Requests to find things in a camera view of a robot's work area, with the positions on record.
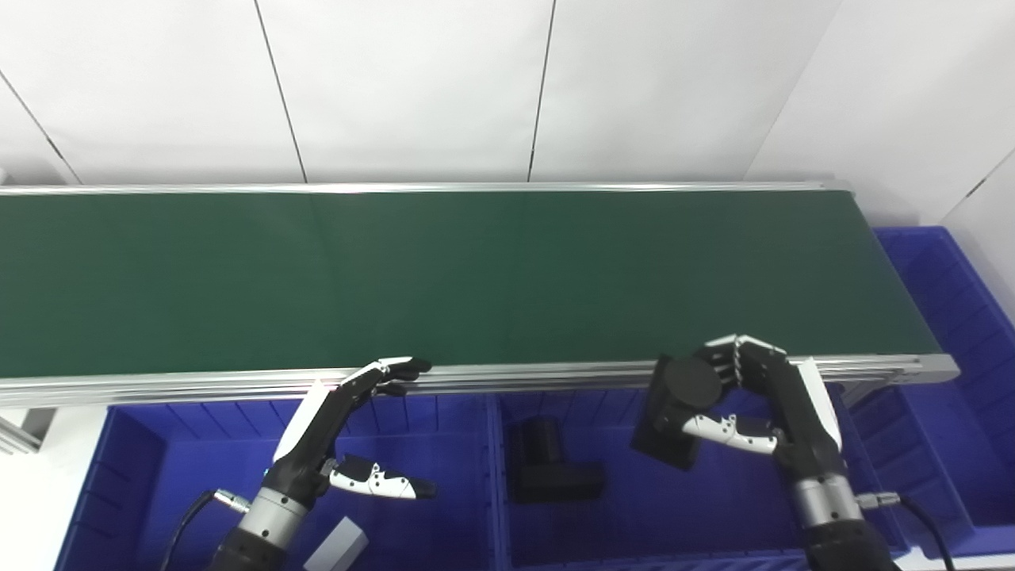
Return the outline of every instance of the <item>cable connector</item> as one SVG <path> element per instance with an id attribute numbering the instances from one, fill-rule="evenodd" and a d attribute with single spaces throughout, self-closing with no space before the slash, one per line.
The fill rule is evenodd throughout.
<path id="1" fill-rule="evenodd" d="M 884 506 L 894 506 L 901 500 L 895 492 L 874 492 L 857 496 L 857 504 L 862 510 L 873 510 Z"/>
<path id="2" fill-rule="evenodd" d="M 251 511 L 250 500 L 244 498 L 243 496 L 238 496 L 228 490 L 215 490 L 215 500 L 225 504 L 226 507 L 236 513 L 246 515 L 247 512 Z"/>

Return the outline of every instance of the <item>black object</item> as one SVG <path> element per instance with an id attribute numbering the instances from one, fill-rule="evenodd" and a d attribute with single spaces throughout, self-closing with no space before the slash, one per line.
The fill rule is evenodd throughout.
<path id="1" fill-rule="evenodd" d="M 201 492 L 201 495 L 194 500 L 187 511 L 184 512 L 184 516 L 180 519 L 180 525 L 177 525 L 177 529 L 173 532 L 173 538 L 170 539 L 170 545 L 165 548 L 165 555 L 162 557 L 162 564 L 158 566 L 158 571 L 166 571 L 170 568 L 170 560 L 173 559 L 173 552 L 177 549 L 177 544 L 180 543 L 180 537 L 183 536 L 184 529 L 187 528 L 187 524 L 194 519 L 199 511 L 204 509 L 204 506 L 208 505 L 208 502 L 215 498 L 214 490 L 205 490 Z"/>
<path id="2" fill-rule="evenodd" d="M 934 523 L 934 518 L 932 518 L 929 513 L 924 511 L 924 508 L 920 507 L 920 504 L 913 502 L 911 498 L 899 496 L 898 503 L 903 508 L 909 510 L 909 513 L 919 519 L 921 523 L 927 526 L 927 529 L 930 530 L 932 536 L 934 536 L 934 542 L 938 545 L 938 551 L 941 552 L 941 559 L 945 562 L 945 569 L 948 571 L 955 571 L 955 562 L 951 559 L 951 553 L 948 552 L 948 546 L 945 545 L 945 539 L 941 534 L 941 530 L 938 529 L 937 524 Z"/>
<path id="3" fill-rule="evenodd" d="M 811 571 L 897 571 L 884 539 L 870 523 L 853 519 L 804 530 Z"/>
<path id="4" fill-rule="evenodd" d="M 567 463 L 556 419 L 534 417 L 509 427 L 512 499 L 520 504 L 596 500 L 606 472 L 600 462 Z"/>
<path id="5" fill-rule="evenodd" d="M 649 384 L 645 413 L 634 427 L 631 448 L 671 467 L 690 470 L 700 439 L 681 429 L 694 415 L 707 413 L 722 396 L 722 380 L 704 361 L 661 356 Z"/>

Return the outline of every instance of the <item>blue storage bin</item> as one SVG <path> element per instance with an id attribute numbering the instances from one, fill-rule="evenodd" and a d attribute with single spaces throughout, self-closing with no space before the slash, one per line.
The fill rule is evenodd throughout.
<path id="1" fill-rule="evenodd" d="M 962 374 L 877 391 L 855 407 L 867 452 L 886 489 L 939 522 L 953 555 L 1015 552 L 1015 331 L 947 229 L 876 233 Z M 907 539 L 939 555 L 919 521 L 898 518 Z"/>
<path id="2" fill-rule="evenodd" d="M 702 443 L 697 463 L 685 473 L 631 450 L 640 390 L 497 399 L 501 424 L 555 417 L 567 460 L 601 461 L 607 473 L 604 494 L 595 501 L 515 504 L 502 491 L 506 569 L 807 569 L 791 498 L 770 457 Z M 838 406 L 837 394 L 833 402 Z M 744 391 L 717 412 L 769 415 L 762 400 Z M 855 490 L 880 490 L 849 415 L 840 406 L 838 413 Z M 502 434 L 497 438 L 503 483 Z M 893 553 L 907 551 L 890 512 L 871 520 Z"/>
<path id="3" fill-rule="evenodd" d="M 204 490 L 253 498 L 295 401 L 114 407 L 56 569 L 157 569 L 183 512 Z M 438 483 L 436 500 L 330 490 L 293 540 L 301 569 L 343 516 L 369 546 L 353 570 L 482 571 L 494 567 L 493 458 L 484 396 L 378 399 L 352 415 L 339 452 Z M 173 571 L 203 569 L 240 515 L 208 505 L 187 528 Z"/>

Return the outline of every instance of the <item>gray block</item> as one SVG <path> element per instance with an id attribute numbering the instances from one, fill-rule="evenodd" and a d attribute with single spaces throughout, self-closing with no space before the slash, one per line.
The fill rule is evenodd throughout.
<path id="1" fill-rule="evenodd" d="M 328 533 L 314 555 L 303 564 L 307 571 L 345 571 L 366 549 L 366 534 L 348 517 Z"/>

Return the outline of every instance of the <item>black cable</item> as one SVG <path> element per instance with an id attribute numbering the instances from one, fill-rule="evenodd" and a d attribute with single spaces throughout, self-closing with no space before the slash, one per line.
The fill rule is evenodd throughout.
<path id="1" fill-rule="evenodd" d="M 170 545 L 165 548 L 165 555 L 162 557 L 162 564 L 158 567 L 158 571 L 166 571 L 170 568 L 170 560 L 173 559 L 173 551 L 176 550 L 177 544 L 180 542 L 180 537 L 183 536 L 187 524 L 194 519 L 197 512 L 201 511 L 201 509 L 208 505 L 208 502 L 213 499 L 215 499 L 215 491 L 205 490 L 204 492 L 201 492 L 201 495 L 198 496 L 196 500 L 194 500 L 191 507 L 187 508 L 187 511 L 184 512 L 184 517 L 180 520 L 180 525 L 177 525 L 177 530 L 173 532 L 173 538 L 170 539 Z"/>
<path id="2" fill-rule="evenodd" d="M 898 503 L 900 506 L 909 510 L 909 513 L 916 516 L 921 523 L 927 526 L 927 529 L 930 530 L 932 536 L 934 536 L 934 541 L 938 544 L 938 551 L 941 552 L 941 559 L 945 562 L 945 569 L 948 571 L 955 571 L 955 563 L 951 560 L 951 554 L 948 553 L 948 546 L 945 545 L 945 539 L 941 534 L 941 530 L 938 529 L 937 523 L 934 522 L 934 519 L 930 516 L 930 514 L 924 511 L 924 508 L 920 507 L 920 504 L 913 502 L 905 496 L 899 496 Z"/>

